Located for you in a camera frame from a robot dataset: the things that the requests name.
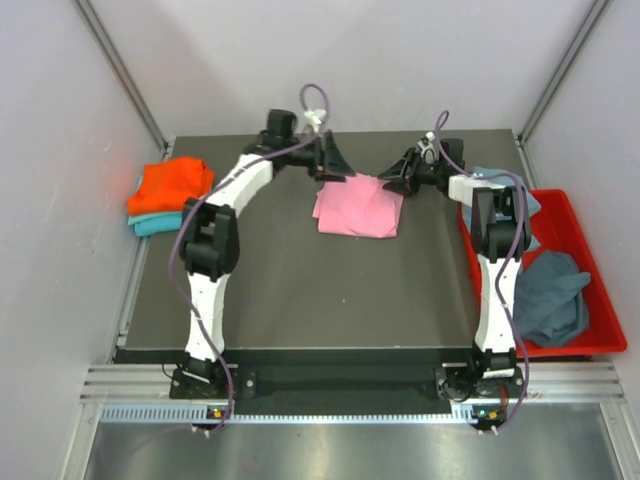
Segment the grey-blue t shirt upper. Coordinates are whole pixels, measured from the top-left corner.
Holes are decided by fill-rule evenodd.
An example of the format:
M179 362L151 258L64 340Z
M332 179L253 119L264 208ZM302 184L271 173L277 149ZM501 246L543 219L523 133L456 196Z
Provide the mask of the grey-blue t shirt upper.
M480 167L480 166L473 167L471 172L473 173L473 175L481 176L481 177L493 177L498 175L497 179L494 179L491 181L496 184L505 185L505 186L513 186L514 185L513 180L514 178L517 178L518 182L524 188L524 191L526 193L527 208L528 208L530 219L532 219L538 212L540 212L542 208L540 202L536 200L535 197L529 192L526 186L526 182L522 179L521 176L503 169L486 168L486 167ZM471 213L472 213L471 207L463 205L461 207L461 213L462 213L462 219L463 219L465 228L467 229L468 233L470 233L471 232ZM539 240L532 233L531 242L529 244L529 247L527 248L527 253L537 250L540 246L541 244Z

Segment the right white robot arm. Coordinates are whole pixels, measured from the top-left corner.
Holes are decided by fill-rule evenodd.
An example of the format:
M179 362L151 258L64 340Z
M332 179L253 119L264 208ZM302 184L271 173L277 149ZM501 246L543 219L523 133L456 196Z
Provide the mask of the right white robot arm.
M432 186L470 210L469 237L481 271L479 324L465 386L487 396L518 376L514 301L522 257L531 242L527 191L509 172L485 176L466 169L464 143L425 134L378 175L383 188L412 196Z

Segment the grey-blue t shirt lower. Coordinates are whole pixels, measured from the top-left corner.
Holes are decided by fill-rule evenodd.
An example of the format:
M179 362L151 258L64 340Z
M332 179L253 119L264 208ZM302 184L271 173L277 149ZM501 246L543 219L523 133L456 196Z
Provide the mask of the grey-blue t shirt lower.
M590 314L583 290L591 279L567 253L539 254L516 282L513 318L521 337L559 348L584 333Z

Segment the pink t shirt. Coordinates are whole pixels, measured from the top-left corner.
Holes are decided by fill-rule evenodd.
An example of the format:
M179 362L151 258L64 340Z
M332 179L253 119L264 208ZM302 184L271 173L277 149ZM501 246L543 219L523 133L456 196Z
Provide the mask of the pink t shirt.
M324 234L393 238L404 197L384 189L386 182L357 174L344 182L326 182L316 196L312 217Z

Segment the left aluminium frame post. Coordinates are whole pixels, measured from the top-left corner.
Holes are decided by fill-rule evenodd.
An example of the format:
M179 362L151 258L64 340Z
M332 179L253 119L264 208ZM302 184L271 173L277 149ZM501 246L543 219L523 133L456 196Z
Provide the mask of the left aluminium frame post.
M130 101L133 109L142 121L146 131L161 152L167 152L170 146L169 140L162 133L147 102L143 98L136 82L126 66L115 42L106 29L98 11L91 1L71 0L80 18L96 42L99 50L105 57L110 69L118 83Z

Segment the aluminium frame post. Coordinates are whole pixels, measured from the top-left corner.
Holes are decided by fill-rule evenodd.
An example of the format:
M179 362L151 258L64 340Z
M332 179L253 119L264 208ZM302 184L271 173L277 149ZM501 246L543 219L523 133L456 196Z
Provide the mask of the aluminium frame post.
M71 0L80 18L96 42L99 50L105 57L110 69L118 83L130 101L133 109L142 121L146 131L161 152L167 152L170 146L169 140L162 133L147 102L143 98L136 82L126 66L115 42L106 29L98 11L91 1Z
M590 2L586 13L580 20L576 31L572 34L569 43L562 51L556 66L527 116L521 131L516 135L516 140L520 147L524 148L532 137L572 67L585 49L591 35L611 5L611 0Z

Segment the grey-blue t shirt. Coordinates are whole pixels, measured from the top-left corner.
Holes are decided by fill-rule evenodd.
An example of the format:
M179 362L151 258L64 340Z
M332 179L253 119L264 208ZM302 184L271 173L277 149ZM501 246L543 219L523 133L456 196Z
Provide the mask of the grey-blue t shirt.
M567 253L539 254L516 282L513 318L521 337L559 348L584 333L590 314L583 290L591 279Z
M542 208L540 202L536 200L535 197L529 192L526 186L526 182L522 179L521 176L503 169L486 168L486 167L480 167L480 166L473 167L471 172L473 173L473 175L481 176L481 177L493 177L498 175L497 179L494 179L491 181L496 184L505 185L505 186L513 186L514 185L513 180L514 178L517 178L518 182L524 188L524 191L526 193L527 208L528 208L530 219L532 219L538 212L540 212ZM470 233L471 232L471 213L472 213L471 207L463 205L461 207L461 213L462 213L462 219L463 219L465 228L467 229L468 233ZM539 240L532 233L531 242L529 244L529 247L527 248L527 253L537 250L540 246L541 244Z

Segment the red plastic bin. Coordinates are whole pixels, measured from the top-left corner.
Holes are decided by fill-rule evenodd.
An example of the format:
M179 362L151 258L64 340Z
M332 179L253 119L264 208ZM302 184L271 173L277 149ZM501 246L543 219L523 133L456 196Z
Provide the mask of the red plastic bin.
M525 342L524 352L532 357L553 357L592 356L624 351L627 347L625 336L567 195L561 190L534 190L531 194L542 207L530 219L531 232L541 246L524 254L517 280L536 257L546 250L571 255L580 270L592 275L591 283L583 290L590 314L590 326L569 344L559 348L542 348L521 337ZM458 213L459 226L468 257L471 282L480 306L481 271L462 219L461 207Z

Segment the folded orange t shirt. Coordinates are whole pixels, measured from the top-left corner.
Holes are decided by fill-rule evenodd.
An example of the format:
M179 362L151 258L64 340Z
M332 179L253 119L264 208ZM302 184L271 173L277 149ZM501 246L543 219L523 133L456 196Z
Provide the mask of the folded orange t shirt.
M194 157L179 157L147 164L136 192L127 200L130 216L181 211L190 198L211 190L215 172Z

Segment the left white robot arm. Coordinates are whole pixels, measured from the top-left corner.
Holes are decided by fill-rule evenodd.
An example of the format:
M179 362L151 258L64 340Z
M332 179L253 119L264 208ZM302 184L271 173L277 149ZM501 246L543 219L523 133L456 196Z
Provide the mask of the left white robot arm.
M257 193L285 167L301 167L316 181L343 182L355 175L327 129L326 109L304 112L307 134L294 133L297 116L274 109L266 127L247 145L228 174L211 192L188 199L171 254L184 262L190 293L190 331L181 362L192 384L205 396L226 387L222 352L225 291L240 257L239 216Z

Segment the right aluminium frame post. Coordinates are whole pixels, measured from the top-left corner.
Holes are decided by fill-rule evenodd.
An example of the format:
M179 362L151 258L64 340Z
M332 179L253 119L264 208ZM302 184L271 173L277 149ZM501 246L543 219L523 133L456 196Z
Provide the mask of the right aluminium frame post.
M580 20L576 31L572 34L569 43L562 51L556 66L527 116L521 131L516 135L516 140L520 147L524 148L532 137L572 67L585 49L591 35L611 5L611 0L590 2L586 13Z

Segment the front aluminium frame rail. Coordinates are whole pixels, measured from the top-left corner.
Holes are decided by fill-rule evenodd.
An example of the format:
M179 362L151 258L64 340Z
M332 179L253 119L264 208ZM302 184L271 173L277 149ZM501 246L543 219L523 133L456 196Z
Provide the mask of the front aluminium frame rail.
M169 398L169 379L156 365L96 365L89 368L80 399L93 403L153 403ZM528 402L620 403L625 395L610 362L529 365Z

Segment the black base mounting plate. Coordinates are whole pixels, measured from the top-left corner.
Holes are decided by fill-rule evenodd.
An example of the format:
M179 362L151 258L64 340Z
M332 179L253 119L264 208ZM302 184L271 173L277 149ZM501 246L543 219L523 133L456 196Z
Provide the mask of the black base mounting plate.
M505 384L467 388L469 347L240 349L223 355L227 381L207 383L181 368L178 349L117 349L117 365L157 365L169 396L233 399L242 414L443 413L452 401L517 399L520 371Z

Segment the folded teal t shirt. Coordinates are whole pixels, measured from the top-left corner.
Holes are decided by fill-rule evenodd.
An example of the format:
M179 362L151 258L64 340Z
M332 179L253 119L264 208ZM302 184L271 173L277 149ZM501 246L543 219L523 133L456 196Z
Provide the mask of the folded teal t shirt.
M133 228L137 237L148 237L157 233L176 231L182 225L182 213L158 212L130 216L127 225Z

